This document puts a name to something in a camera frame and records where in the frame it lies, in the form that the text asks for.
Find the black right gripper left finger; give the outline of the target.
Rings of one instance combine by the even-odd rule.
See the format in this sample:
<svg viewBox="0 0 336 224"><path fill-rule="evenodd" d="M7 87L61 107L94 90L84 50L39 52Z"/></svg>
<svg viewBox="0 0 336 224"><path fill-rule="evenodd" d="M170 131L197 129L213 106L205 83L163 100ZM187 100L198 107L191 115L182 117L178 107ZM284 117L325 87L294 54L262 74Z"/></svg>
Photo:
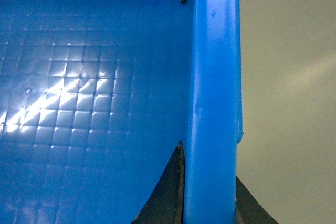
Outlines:
<svg viewBox="0 0 336 224"><path fill-rule="evenodd" d="M185 187L183 142L174 149L152 194L132 223L182 223Z"/></svg>

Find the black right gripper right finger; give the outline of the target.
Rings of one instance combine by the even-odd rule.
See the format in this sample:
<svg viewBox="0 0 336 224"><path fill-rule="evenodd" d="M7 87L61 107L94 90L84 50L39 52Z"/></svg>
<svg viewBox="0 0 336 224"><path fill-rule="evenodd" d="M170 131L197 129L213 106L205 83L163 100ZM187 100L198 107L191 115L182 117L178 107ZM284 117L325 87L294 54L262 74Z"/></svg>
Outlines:
<svg viewBox="0 0 336 224"><path fill-rule="evenodd" d="M278 224L236 177L236 213L238 224Z"/></svg>

